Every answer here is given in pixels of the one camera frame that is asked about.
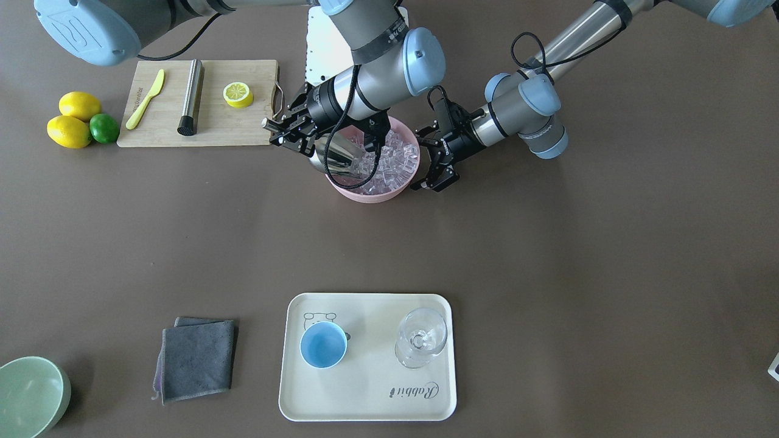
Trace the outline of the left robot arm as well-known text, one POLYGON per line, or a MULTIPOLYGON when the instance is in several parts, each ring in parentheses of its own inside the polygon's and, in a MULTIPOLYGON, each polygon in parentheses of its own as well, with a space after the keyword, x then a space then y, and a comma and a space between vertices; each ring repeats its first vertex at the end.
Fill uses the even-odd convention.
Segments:
POLYGON ((443 94, 431 103, 436 119, 418 128, 419 144, 428 150, 430 166, 411 189, 437 192, 459 180, 456 163, 518 136, 534 155, 556 158, 567 149, 568 132, 557 116, 561 100, 554 88, 573 66, 623 33, 655 1, 595 1, 537 55, 516 61, 514 73, 498 73, 484 89, 485 103, 468 111, 443 94))

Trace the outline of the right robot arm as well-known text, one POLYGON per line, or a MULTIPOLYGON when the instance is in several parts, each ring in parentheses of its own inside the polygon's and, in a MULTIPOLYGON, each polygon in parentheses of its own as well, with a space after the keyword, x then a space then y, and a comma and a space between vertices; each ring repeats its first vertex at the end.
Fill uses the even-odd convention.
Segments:
MULTIPOLYGON (((116 66, 187 20, 215 19, 248 1, 36 1, 37 19, 70 54, 116 66)), ((351 50, 353 66, 318 86, 305 83, 280 122, 267 120, 270 142, 307 157, 315 141, 357 127, 368 150, 384 144, 387 110, 437 86, 445 58, 430 30, 411 29, 398 1, 319 1, 351 50)))

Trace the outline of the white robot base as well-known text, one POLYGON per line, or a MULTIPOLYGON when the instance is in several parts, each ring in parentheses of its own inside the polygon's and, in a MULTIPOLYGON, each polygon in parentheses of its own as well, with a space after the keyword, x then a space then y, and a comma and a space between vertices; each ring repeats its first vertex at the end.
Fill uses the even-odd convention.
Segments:
POLYGON ((396 31, 393 23, 403 20, 403 25, 391 37, 390 49, 381 58, 362 66, 360 84, 367 78, 374 82, 393 82, 402 72, 402 46, 408 29, 407 11, 393 1, 322 1, 309 8, 306 42, 306 81, 319 85, 328 78, 354 65, 349 39, 358 47, 375 39, 384 30, 396 31))

